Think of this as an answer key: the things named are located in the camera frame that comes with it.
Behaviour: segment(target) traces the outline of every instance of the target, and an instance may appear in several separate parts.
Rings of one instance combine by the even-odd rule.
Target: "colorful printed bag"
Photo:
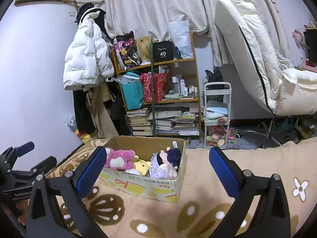
[[[154,73],[154,95],[156,102],[160,102],[166,94],[168,76],[168,73]],[[143,83],[145,102],[152,102],[151,73],[142,73],[141,81]]]
[[[139,58],[137,55],[137,46],[134,39],[133,31],[122,36],[116,36],[114,46],[121,70],[127,70],[130,67],[139,66]]]

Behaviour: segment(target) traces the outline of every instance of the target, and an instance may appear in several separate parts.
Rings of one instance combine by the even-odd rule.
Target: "blue gripper pad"
[[[77,196],[79,198],[88,197],[93,185],[95,184],[102,168],[104,167],[107,160],[107,152],[103,147],[97,147],[95,151],[90,155],[87,161],[80,163],[88,163],[86,168],[83,170],[80,177],[77,179],[75,188],[77,189]]]
[[[225,161],[230,161],[218,147],[213,147],[209,151],[209,162],[214,168],[221,184],[229,197],[237,199],[239,196],[239,181]]]

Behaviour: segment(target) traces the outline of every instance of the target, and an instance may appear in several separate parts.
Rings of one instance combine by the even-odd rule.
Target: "pink stuffed animal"
[[[117,150],[114,151],[112,148],[106,148],[107,152],[107,161],[105,167],[110,169],[122,169],[129,170],[134,168],[133,162],[131,160],[135,156],[133,150]]]

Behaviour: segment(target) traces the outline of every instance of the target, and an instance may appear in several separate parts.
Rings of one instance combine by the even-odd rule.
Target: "white flower pattern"
[[[295,186],[296,186],[296,188],[293,190],[294,198],[296,198],[299,195],[301,198],[301,201],[305,202],[305,200],[306,200],[305,190],[308,187],[309,182],[307,180],[305,180],[302,183],[300,183],[296,177],[294,177],[294,182],[295,182]]]

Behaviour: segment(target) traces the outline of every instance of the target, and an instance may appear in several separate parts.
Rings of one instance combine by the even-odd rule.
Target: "red bag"
[[[160,102],[166,94],[168,75],[168,73],[154,73],[154,95],[156,102]],[[152,102],[151,73],[142,73],[141,81],[143,83],[145,102]]]

